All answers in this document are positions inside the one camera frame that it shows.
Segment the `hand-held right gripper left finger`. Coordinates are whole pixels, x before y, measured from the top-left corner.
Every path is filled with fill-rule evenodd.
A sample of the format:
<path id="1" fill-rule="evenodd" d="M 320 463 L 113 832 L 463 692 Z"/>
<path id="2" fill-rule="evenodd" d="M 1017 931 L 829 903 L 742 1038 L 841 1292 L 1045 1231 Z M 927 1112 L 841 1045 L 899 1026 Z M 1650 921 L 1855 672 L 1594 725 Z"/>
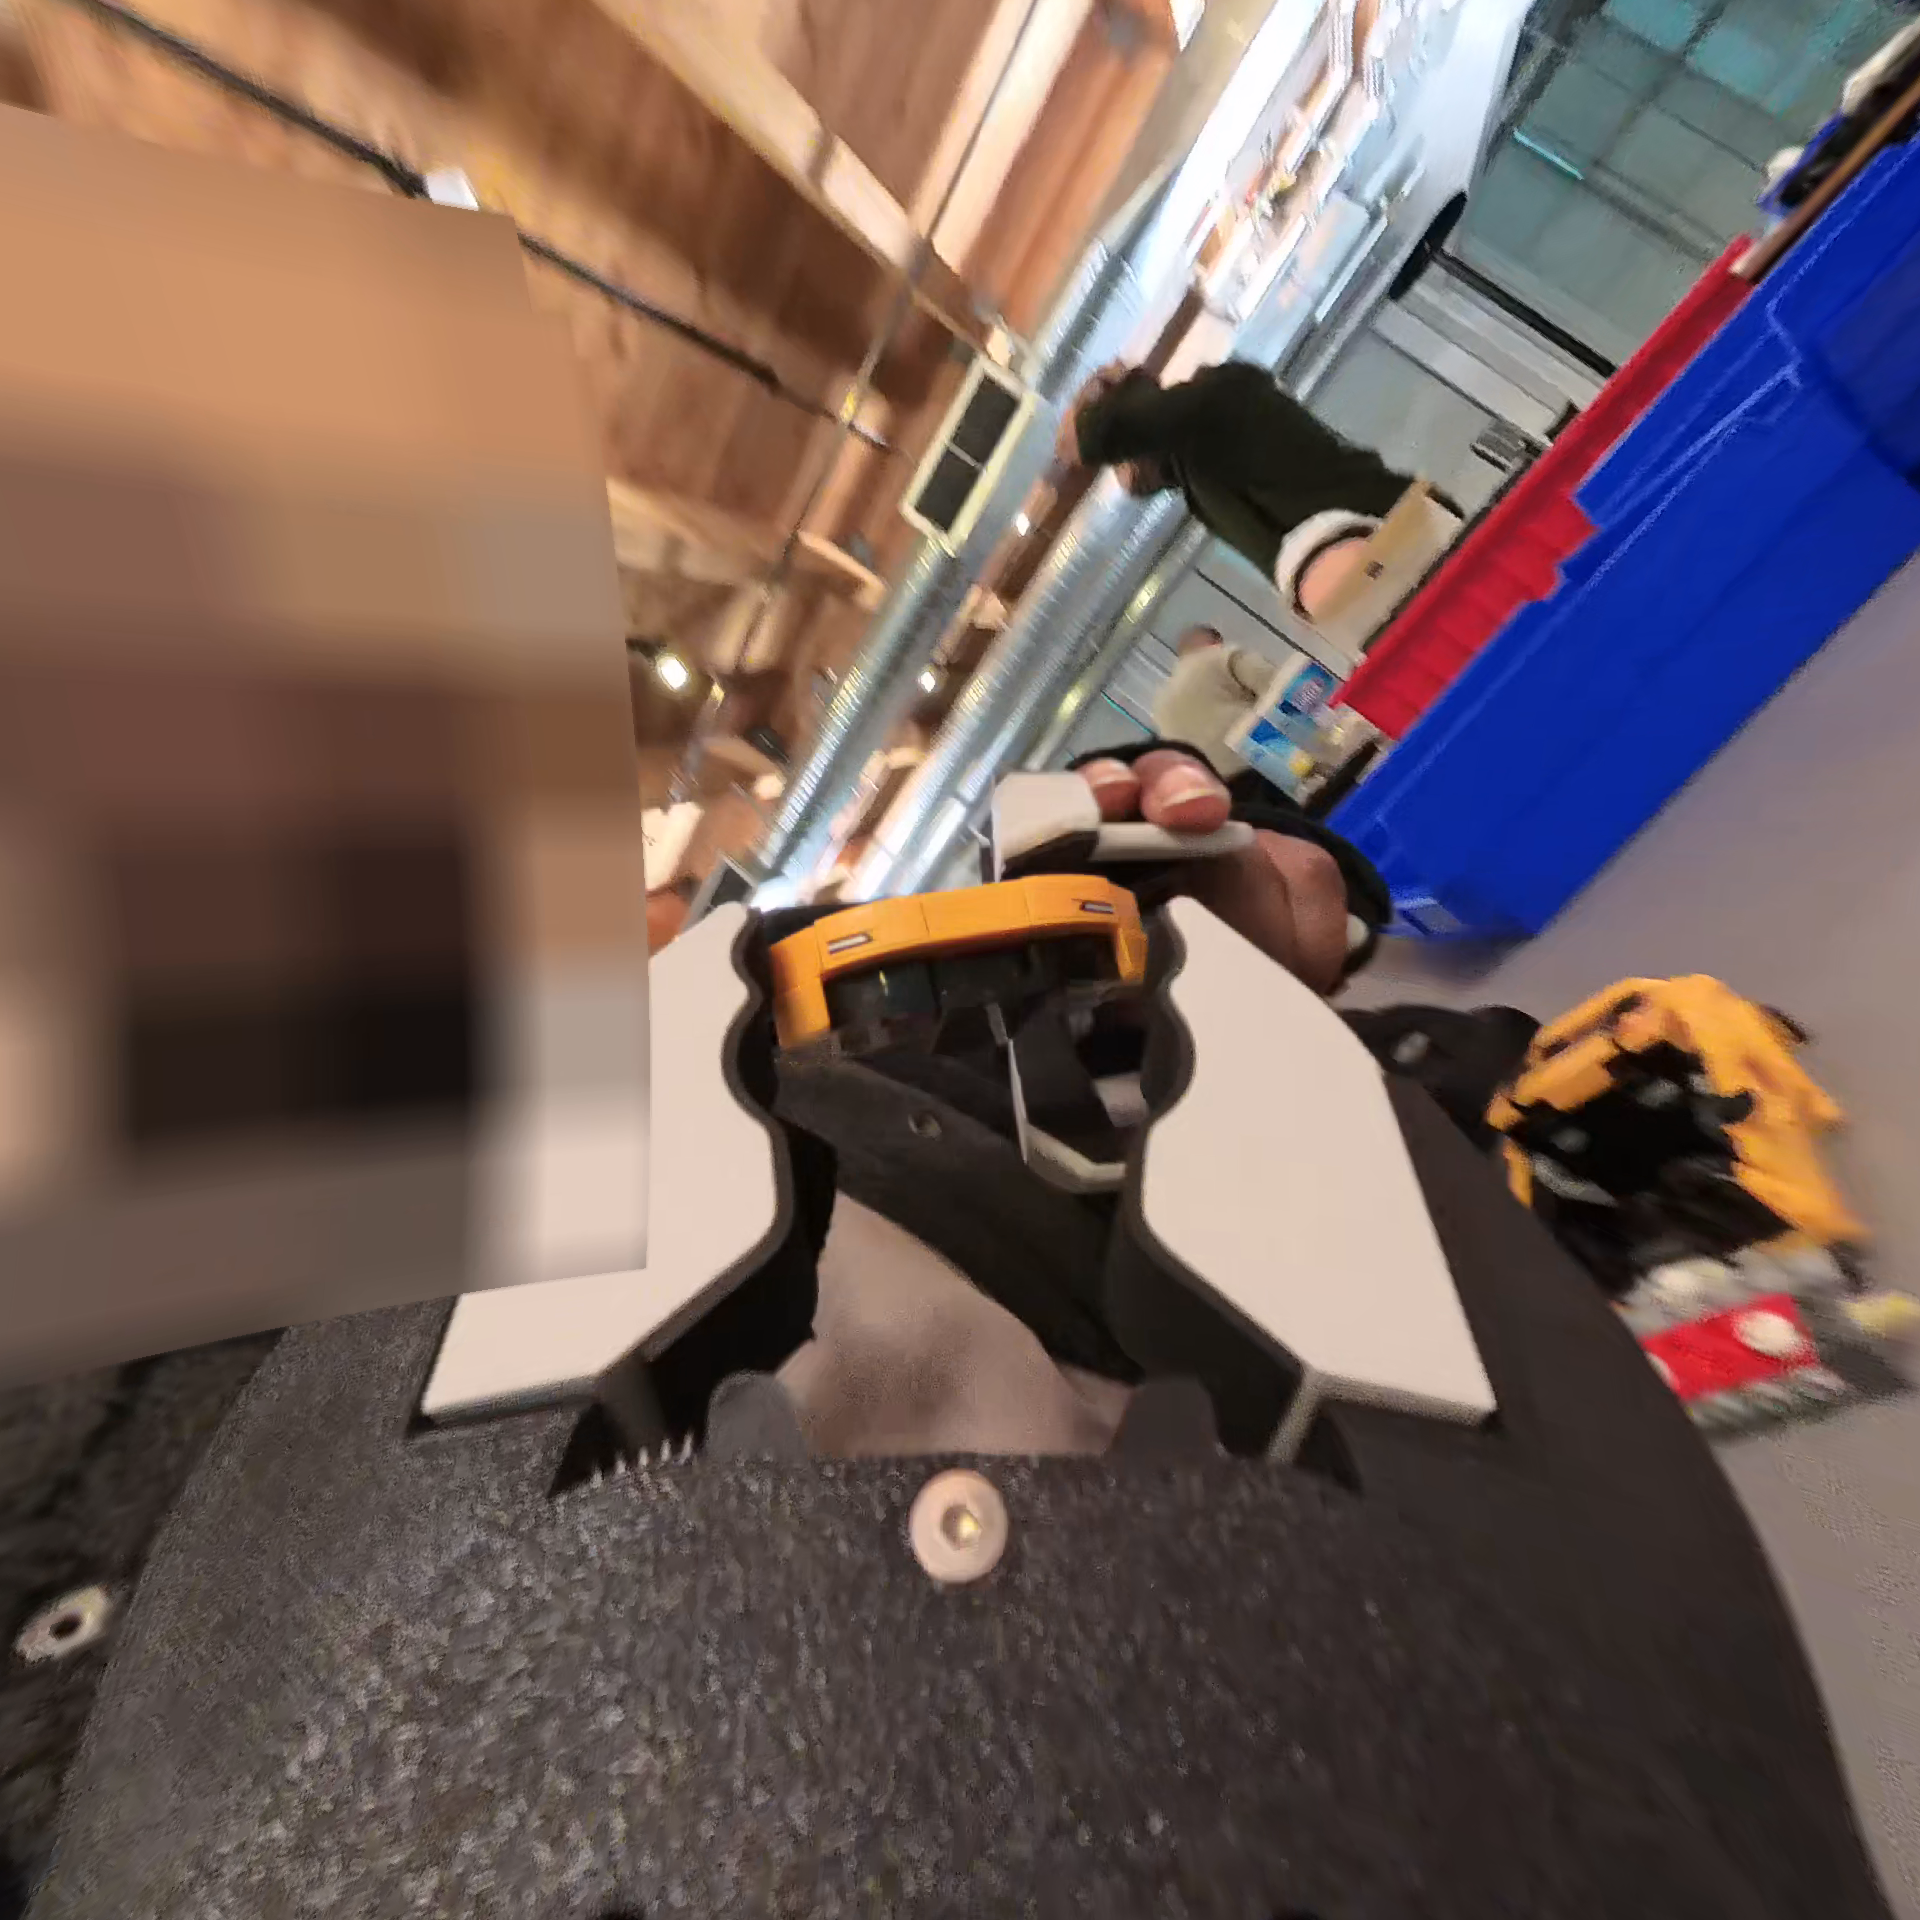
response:
<path id="1" fill-rule="evenodd" d="M 709 909 L 648 963 L 648 1120 L 640 1143 L 644 1252 L 561 1231 L 580 1177 L 554 1171 L 589 1122 L 544 1130 L 544 1272 L 463 1292 L 423 1374 L 417 1418 L 600 1405 L 607 1418 L 709 1418 L 734 1374 L 778 1374 L 811 1331 L 819 1238 L 778 1120 L 778 1015 L 763 926 Z"/>

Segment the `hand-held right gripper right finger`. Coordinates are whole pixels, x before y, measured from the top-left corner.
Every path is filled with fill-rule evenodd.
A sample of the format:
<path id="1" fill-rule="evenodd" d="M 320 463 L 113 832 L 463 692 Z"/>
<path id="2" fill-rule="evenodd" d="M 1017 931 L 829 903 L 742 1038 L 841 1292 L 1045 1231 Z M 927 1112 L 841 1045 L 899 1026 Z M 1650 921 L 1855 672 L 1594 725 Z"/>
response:
<path id="1" fill-rule="evenodd" d="M 1206 1392 L 1229 1456 L 1291 1461 L 1332 1405 L 1495 1416 L 1379 1060 L 1192 899 L 1150 926 L 1111 1331 L 1145 1378 Z"/>

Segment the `yellow lego bumper section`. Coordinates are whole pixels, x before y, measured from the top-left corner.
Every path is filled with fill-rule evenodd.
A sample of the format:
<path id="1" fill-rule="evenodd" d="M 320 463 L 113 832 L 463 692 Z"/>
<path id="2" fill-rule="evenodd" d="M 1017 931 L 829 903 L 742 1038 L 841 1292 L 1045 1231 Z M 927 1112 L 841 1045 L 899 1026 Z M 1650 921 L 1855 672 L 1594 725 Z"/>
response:
<path id="1" fill-rule="evenodd" d="M 830 909 L 763 951 L 779 1051 L 872 1051 L 1145 990 L 1150 936 L 1111 877 L 1034 872 Z"/>

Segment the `yellow lego car body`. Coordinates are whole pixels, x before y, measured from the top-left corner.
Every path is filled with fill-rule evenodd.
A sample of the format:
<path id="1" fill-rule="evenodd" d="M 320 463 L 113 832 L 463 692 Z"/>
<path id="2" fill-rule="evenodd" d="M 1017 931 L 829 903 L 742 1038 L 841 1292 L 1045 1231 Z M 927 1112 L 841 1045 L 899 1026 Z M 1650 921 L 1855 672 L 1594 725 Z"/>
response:
<path id="1" fill-rule="evenodd" d="M 1708 1435 L 1860 1399 L 1844 1359 L 1908 1314 L 1863 1272 L 1803 1041 L 1714 973 L 1639 973 L 1537 1026 L 1483 1107 L 1510 1201 Z"/>

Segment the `person's left hand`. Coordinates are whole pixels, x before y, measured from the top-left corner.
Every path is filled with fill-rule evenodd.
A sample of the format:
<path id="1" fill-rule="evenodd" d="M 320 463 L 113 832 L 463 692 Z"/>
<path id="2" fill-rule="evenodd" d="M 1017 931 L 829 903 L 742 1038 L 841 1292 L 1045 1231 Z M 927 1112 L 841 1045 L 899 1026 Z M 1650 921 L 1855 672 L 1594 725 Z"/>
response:
<path id="1" fill-rule="evenodd" d="M 1285 812 L 1257 774 L 1225 783 L 1199 753 L 1171 740 L 1087 753 L 1065 771 L 1093 791 L 1105 823 L 1150 823 L 1177 839 L 1249 827 L 1244 849 L 1171 865 L 1150 877 L 1150 903 L 1199 899 L 1327 1001 L 1368 963 L 1386 915 L 1371 870 Z"/>

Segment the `air vent grille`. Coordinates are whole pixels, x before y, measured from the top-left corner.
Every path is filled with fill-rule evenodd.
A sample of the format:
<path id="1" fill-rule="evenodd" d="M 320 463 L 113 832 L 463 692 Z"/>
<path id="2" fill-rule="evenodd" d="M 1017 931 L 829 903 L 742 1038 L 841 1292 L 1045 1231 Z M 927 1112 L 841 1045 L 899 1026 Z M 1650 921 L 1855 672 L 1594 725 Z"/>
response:
<path id="1" fill-rule="evenodd" d="M 998 487 L 1031 413 L 1034 391 L 1019 382 L 1019 372 L 998 368 L 994 359 L 977 359 L 933 443 L 903 487 L 903 527 L 955 556 Z"/>

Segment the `stack of red bins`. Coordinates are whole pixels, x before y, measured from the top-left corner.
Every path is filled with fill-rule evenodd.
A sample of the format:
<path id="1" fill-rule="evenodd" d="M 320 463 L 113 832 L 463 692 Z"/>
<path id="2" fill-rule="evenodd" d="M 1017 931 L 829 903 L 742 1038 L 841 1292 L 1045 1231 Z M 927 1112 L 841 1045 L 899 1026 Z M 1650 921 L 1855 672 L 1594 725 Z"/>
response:
<path id="1" fill-rule="evenodd" d="M 1408 589 L 1332 712 L 1404 740 L 1519 607 L 1556 593 L 1564 568 L 1594 536 L 1576 489 L 1746 301 L 1753 279 L 1735 271 L 1746 249 L 1746 236 L 1732 240 L 1594 404 Z"/>

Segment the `stack of blue bins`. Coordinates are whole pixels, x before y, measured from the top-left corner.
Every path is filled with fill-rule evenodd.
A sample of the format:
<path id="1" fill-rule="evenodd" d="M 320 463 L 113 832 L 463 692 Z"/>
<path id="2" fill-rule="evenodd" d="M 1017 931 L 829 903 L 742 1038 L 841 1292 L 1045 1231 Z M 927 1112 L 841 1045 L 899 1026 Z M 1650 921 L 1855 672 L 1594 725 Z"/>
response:
<path id="1" fill-rule="evenodd" d="M 1576 489 L 1594 536 L 1332 812 L 1408 937 L 1542 936 L 1912 556 L 1920 152 L 1880 149 Z"/>

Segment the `dark fleece jacket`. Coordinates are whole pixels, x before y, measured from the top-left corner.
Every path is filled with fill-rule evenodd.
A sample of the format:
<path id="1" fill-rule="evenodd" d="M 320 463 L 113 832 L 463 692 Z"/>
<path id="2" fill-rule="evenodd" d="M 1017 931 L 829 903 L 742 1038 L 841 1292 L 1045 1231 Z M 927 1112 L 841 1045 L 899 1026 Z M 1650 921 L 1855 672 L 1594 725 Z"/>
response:
<path id="1" fill-rule="evenodd" d="M 1225 1456 L 925 1461 L 407 1429 L 434 1305 L 4 1389 L 4 1915 L 1441 1915 L 1519 1780 L 1510 1615 Z"/>

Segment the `silver ventilation duct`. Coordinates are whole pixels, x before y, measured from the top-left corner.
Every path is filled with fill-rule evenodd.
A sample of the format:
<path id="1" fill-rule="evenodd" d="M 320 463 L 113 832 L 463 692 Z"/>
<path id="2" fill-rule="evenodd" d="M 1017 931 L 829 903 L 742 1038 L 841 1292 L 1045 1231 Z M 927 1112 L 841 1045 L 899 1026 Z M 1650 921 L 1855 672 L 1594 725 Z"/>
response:
<path id="1" fill-rule="evenodd" d="M 921 539 L 911 573 L 883 597 L 854 668 L 841 672 L 819 753 L 785 783 L 785 803 L 756 852 L 756 909 L 785 909 L 811 885 L 830 845 L 830 823 L 854 803 L 864 759 L 903 715 L 948 620 L 982 580 L 1034 482 L 1050 470 L 1065 404 L 1080 391 L 1095 360 L 1137 345 L 1137 330 L 1177 307 L 1192 226 L 1199 212 L 1177 212 L 1158 190 L 1128 209 L 1122 229 L 1093 240 L 1073 279 L 1078 301 L 1065 301 L 1042 335 L 1034 410 L 1011 438 L 1006 470 L 990 487 L 977 529 L 955 551 Z M 854 899 L 912 896 L 948 872 L 948 857 L 983 819 L 998 768 L 1017 757 L 1017 732 L 1034 722 L 1065 653 L 1087 633 L 1093 589 L 1111 580 L 1111 563 L 1095 556 L 1095 539 L 1118 527 L 1118 516 L 1118 487 L 1105 482 L 1093 503 L 1073 503 L 1060 529 L 1042 546 L 1042 568 L 1017 597 L 1017 615 L 948 707 L 927 757 L 883 812 L 879 839 L 854 872 Z"/>

